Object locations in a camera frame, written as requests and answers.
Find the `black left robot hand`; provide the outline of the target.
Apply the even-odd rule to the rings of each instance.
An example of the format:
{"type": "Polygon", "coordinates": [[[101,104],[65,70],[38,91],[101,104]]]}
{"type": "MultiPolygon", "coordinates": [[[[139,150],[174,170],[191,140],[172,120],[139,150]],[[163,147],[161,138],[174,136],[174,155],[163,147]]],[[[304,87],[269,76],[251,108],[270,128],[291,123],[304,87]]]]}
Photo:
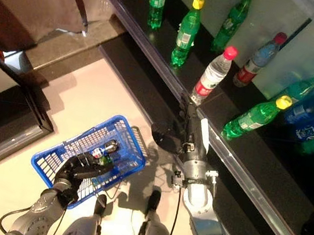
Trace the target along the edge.
{"type": "Polygon", "coordinates": [[[66,160],[57,171],[53,188],[69,199],[72,204],[78,201],[78,190],[84,179],[95,178],[110,172],[114,167],[113,162],[98,164],[90,162],[87,155],[80,153],[66,160]]]}

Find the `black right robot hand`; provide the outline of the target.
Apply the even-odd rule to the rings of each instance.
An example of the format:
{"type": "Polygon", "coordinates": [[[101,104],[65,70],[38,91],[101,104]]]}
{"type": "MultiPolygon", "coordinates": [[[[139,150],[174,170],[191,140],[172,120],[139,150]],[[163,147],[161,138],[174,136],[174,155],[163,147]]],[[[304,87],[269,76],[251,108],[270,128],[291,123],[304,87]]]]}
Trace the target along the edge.
{"type": "Polygon", "coordinates": [[[181,94],[180,113],[171,123],[156,122],[151,126],[151,133],[156,144],[163,150],[175,155],[182,155],[185,160],[207,159],[203,143],[202,126],[198,107],[186,95],[181,94]]]}

